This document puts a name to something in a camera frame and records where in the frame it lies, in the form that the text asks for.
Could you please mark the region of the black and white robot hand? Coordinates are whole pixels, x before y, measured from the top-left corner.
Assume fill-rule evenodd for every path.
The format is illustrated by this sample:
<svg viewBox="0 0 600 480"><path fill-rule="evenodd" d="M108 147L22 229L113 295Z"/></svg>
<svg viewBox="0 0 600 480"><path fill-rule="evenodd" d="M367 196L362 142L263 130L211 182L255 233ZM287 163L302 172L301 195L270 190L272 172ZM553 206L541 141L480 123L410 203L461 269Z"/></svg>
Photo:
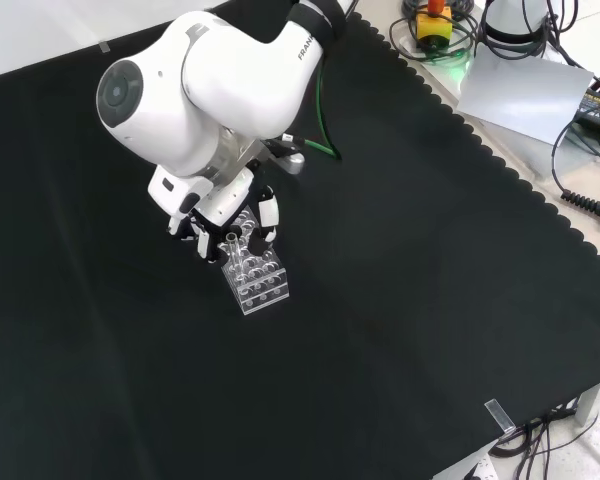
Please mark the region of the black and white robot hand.
<svg viewBox="0 0 600 480"><path fill-rule="evenodd" d="M198 256L210 263L220 258L219 244L226 240L234 220L250 207L259 226L249 240L249 251L262 255L277 236L279 206L271 187L255 187L255 172L243 168L225 186L214 186L202 176L177 177L158 166L148 192L169 215L168 233L183 241L194 241Z"/></svg>

